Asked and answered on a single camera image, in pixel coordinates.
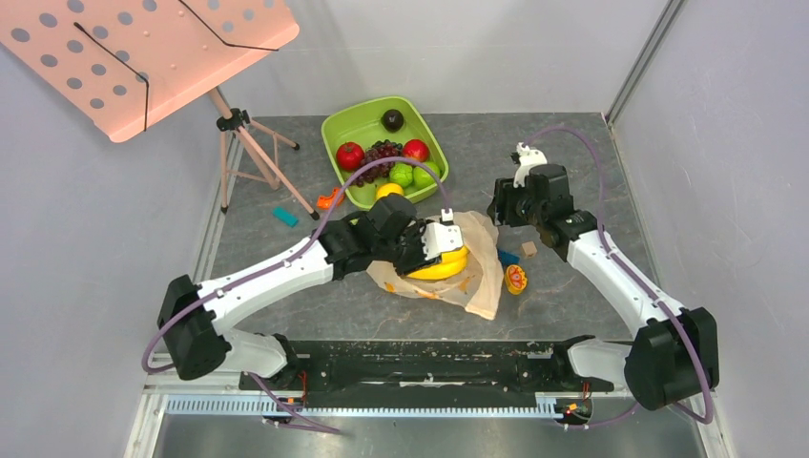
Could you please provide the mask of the yellow fake banana bunch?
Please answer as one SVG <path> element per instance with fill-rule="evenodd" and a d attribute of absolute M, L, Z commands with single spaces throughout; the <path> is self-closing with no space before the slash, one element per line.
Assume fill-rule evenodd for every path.
<path fill-rule="evenodd" d="M 419 281 L 442 281 L 460 274 L 467 267 L 469 250 L 464 245 L 459 250 L 443 253 L 441 260 L 433 265 L 407 275 Z"/>

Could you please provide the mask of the beige plastic banana-print bag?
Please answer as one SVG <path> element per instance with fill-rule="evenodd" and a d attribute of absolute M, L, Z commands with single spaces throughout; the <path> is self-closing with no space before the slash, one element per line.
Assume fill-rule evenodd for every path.
<path fill-rule="evenodd" d="M 417 300 L 457 305 L 467 313 L 494 320 L 501 298 L 504 271 L 498 260 L 498 230 L 476 211 L 457 212 L 467 253 L 467 265 L 454 276 L 439 281 L 416 280 L 395 273 L 391 263 L 374 261 L 366 273 L 384 291 Z"/>

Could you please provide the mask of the red fake grape bunch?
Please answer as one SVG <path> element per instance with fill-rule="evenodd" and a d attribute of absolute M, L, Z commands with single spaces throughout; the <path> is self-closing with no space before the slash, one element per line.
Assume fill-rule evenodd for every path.
<path fill-rule="evenodd" d="M 360 167 L 380 158 L 400 156 L 403 147 L 404 145 L 402 143 L 396 143 L 390 140 L 377 141 L 365 151 L 364 158 L 360 162 Z M 389 178 L 390 171 L 394 165 L 394 162 L 387 162 L 369 168 L 353 181 L 353 185 L 363 187 L 365 184 L 370 184 L 375 180 Z"/>

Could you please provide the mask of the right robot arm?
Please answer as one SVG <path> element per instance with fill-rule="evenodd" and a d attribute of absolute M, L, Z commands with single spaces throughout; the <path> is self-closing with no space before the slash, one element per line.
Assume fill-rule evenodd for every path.
<path fill-rule="evenodd" d="M 702 419 L 709 419 L 719 382 L 715 317 L 664 293 L 627 259 L 596 216 L 576 209 L 565 167 L 536 165 L 496 179 L 487 214 L 497 226 L 533 227 L 544 245 L 598 290 L 633 336 L 623 344 L 594 336 L 563 342 L 550 365 L 558 386 L 575 389 L 598 379 L 627 388 L 648 410 L 700 395 Z"/>

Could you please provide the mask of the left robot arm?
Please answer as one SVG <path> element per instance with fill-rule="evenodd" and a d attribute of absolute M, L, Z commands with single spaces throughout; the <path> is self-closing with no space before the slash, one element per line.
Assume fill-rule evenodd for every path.
<path fill-rule="evenodd" d="M 238 331 L 237 324 L 302 290 L 363 272 L 374 261 L 405 274 L 436 263 L 426 235 L 436 222 L 417 217 L 405 198 L 389 196 L 368 211 L 323 220 L 291 248 L 237 273 L 201 283 L 187 275 L 171 280 L 156 320 L 169 368 L 190 381 L 229 364 L 276 388 L 292 386 L 300 364 L 286 339 Z"/>

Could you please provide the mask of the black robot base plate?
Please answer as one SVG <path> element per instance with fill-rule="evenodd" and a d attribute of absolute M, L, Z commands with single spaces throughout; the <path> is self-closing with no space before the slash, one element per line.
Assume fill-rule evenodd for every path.
<path fill-rule="evenodd" d="M 559 342 L 464 340 L 292 341 L 291 360 L 264 379 L 273 390 L 335 393 L 355 385 L 507 387 L 517 391 L 611 392 L 611 382 L 574 374 Z"/>

